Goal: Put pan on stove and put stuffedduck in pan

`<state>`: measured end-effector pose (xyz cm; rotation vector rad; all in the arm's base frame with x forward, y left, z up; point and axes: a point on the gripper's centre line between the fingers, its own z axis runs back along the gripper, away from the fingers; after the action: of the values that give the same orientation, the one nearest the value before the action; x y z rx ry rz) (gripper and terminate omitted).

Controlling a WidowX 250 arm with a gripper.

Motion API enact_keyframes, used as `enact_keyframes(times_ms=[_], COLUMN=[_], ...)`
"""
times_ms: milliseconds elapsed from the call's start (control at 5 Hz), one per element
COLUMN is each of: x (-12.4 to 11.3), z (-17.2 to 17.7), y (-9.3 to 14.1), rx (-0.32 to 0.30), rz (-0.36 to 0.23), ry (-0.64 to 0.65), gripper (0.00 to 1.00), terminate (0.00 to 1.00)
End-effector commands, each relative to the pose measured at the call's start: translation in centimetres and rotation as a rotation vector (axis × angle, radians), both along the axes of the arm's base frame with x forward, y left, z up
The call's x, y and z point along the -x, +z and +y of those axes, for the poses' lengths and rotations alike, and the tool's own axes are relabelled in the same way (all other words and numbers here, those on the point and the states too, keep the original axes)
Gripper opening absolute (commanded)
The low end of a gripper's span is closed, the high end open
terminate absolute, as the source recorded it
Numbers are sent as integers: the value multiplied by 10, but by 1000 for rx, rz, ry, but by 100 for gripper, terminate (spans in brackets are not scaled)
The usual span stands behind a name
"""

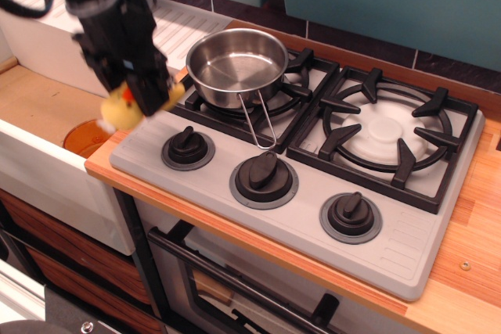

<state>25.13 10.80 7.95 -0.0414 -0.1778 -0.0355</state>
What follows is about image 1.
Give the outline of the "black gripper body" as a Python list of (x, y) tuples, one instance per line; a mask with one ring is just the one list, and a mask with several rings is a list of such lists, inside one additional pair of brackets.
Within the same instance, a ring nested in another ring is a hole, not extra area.
[(107, 58), (125, 72), (168, 70), (167, 58), (153, 43), (156, 27), (147, 0), (114, 0), (101, 13), (79, 19), (83, 31), (73, 39), (88, 58)]

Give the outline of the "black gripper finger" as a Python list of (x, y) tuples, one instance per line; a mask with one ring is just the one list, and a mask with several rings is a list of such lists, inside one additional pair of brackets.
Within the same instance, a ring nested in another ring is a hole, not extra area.
[(88, 66), (108, 92), (119, 88), (125, 80), (125, 72), (107, 58), (88, 58)]
[(150, 117), (170, 99), (172, 76), (167, 70), (128, 71), (127, 84), (142, 113)]

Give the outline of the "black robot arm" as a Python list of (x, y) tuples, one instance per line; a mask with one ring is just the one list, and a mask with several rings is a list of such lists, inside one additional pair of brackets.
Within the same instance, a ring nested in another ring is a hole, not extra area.
[(108, 92), (126, 83), (142, 113), (169, 99), (173, 79), (153, 43), (156, 22), (147, 0), (65, 0), (82, 31), (73, 36), (85, 62)]

